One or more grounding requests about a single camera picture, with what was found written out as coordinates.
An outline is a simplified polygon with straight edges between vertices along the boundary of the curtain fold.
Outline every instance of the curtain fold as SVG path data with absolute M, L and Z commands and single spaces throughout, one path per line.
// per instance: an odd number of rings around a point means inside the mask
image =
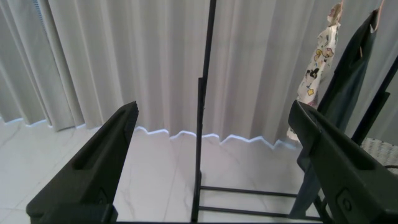
M 338 1 L 219 0 L 203 133 L 283 139 L 317 35 Z M 137 101 L 137 125 L 170 135 L 196 130 L 209 0 L 0 0 L 0 114 L 56 130 L 102 125 Z M 334 65 L 353 32 L 380 1 L 345 1 Z M 352 134 L 398 54 L 398 2 L 387 0 L 366 78 L 347 128 Z M 391 86 L 396 86 L 396 79 Z M 391 140 L 391 98 L 370 135 Z

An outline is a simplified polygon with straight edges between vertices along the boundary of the floor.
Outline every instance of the floor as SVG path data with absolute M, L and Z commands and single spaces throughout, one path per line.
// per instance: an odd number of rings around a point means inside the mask
M 46 122 L 0 120 L 0 223 L 29 223 L 25 207 L 98 129 L 55 132 Z M 114 206 L 119 221 L 188 222 L 193 198 L 196 137 L 136 129 Z M 296 194 L 303 172 L 298 149 L 279 143 L 216 136 L 202 141 L 202 185 Z M 202 191 L 204 206 L 288 213 L 294 200 Z M 311 207 L 307 215 L 318 216 Z M 200 222 L 299 222 L 284 218 L 200 212 Z

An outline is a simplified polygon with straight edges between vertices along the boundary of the vertical pole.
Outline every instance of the vertical pole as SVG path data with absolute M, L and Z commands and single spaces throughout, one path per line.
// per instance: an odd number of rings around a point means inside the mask
M 363 116 L 361 122 L 356 128 L 355 133 L 353 134 L 353 137 L 351 138 L 356 144 L 362 144 L 373 123 L 375 122 L 377 116 L 379 116 L 380 111 L 382 110 L 384 104 L 390 96 L 390 93 L 386 92 L 387 87 L 390 85 L 390 82 L 392 78 L 394 78 L 394 75 L 397 73 L 397 70 L 398 56 L 394 60 L 394 63 L 391 65 L 391 68 L 388 71 L 383 82 L 381 83 L 381 86 L 374 96 L 372 103 L 369 105 L 368 109 L 365 112 L 365 115 Z
M 207 77 L 209 72 L 211 40 L 213 37 L 215 13 L 216 13 L 216 0 L 210 0 L 209 18 L 207 23 L 205 59 L 203 62 L 203 76 L 202 78 L 199 78 L 198 81 L 197 148 L 196 148 L 197 153 L 196 153 L 196 163 L 195 163 L 195 186 L 193 189 L 191 222 L 197 222 L 199 214 L 199 200 L 200 200 L 200 186 L 201 186 L 201 172 L 200 172 L 201 134 L 203 126 L 203 111 L 205 109 Z

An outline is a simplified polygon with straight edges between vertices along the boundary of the hanging clothes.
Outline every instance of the hanging clothes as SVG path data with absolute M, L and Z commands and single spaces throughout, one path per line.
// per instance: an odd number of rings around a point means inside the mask
M 321 80 L 324 79 L 323 73 L 330 70 L 335 56 L 338 28 L 340 27 L 339 20 L 342 11 L 340 3 L 333 6 L 330 10 L 327 17 L 328 27 L 318 35 L 317 47 L 311 56 L 310 63 L 297 90 L 297 100 L 314 108 L 318 106 L 318 87 Z M 299 140 L 290 127 L 287 130 L 287 136 L 293 140 Z
M 377 15 L 378 10 L 374 10 L 348 42 L 318 107 L 318 111 L 342 132 L 345 132 L 361 91 L 376 38 Z

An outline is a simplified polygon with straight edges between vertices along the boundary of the dark garment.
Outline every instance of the dark garment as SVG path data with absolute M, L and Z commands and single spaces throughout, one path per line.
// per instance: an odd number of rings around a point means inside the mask
M 318 111 L 342 132 L 345 131 L 361 91 L 376 31 L 377 10 L 373 11 L 348 42 Z
M 329 87 L 319 104 L 318 111 L 338 129 L 345 131 L 361 91 L 368 67 L 376 31 L 378 11 L 375 10 L 363 22 L 348 42 Z M 305 176 L 300 191 L 290 211 L 289 218 L 303 218 L 305 211 L 316 199 L 321 187 L 310 163 L 311 149 L 303 149 L 297 159 Z

